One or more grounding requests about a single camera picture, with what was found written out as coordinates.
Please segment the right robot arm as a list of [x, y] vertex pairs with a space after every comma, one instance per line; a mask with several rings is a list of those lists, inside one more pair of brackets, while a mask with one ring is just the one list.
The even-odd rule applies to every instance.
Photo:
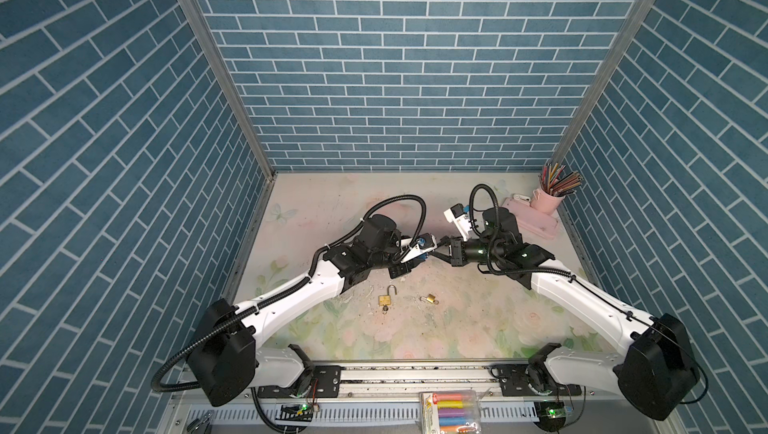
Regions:
[[702, 379], [687, 330], [677, 318], [653, 316], [580, 279], [539, 245], [523, 240], [512, 213], [489, 208], [480, 221], [470, 207], [444, 213], [457, 228], [444, 237], [441, 260], [454, 267], [475, 263], [484, 273], [508, 277], [562, 307], [592, 328], [612, 352], [583, 352], [550, 342], [529, 358], [530, 388], [553, 393], [566, 385], [622, 395], [645, 416], [663, 421]]

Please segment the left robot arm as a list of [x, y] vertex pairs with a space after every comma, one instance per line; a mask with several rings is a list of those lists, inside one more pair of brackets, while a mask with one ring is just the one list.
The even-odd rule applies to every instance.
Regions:
[[267, 347], [280, 329], [315, 306], [365, 281], [370, 272], [409, 272], [436, 246], [430, 234], [402, 236], [390, 218], [375, 214], [355, 234], [320, 248], [309, 270], [264, 295], [238, 304], [219, 300], [205, 312], [185, 356], [209, 404], [220, 407], [252, 388], [276, 387], [302, 396], [313, 384], [314, 363], [296, 344]]

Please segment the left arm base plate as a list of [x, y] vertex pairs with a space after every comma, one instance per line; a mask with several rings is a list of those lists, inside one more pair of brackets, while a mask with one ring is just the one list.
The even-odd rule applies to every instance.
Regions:
[[341, 385], [342, 367], [340, 365], [316, 365], [309, 373], [305, 370], [288, 387], [276, 385], [262, 386], [257, 390], [260, 399], [337, 398]]

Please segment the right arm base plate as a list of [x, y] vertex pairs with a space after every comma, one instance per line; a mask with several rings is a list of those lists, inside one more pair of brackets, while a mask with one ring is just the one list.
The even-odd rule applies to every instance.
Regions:
[[499, 383], [504, 397], [565, 396], [583, 393], [579, 385], [557, 383], [544, 367], [533, 364], [494, 364], [490, 375]]

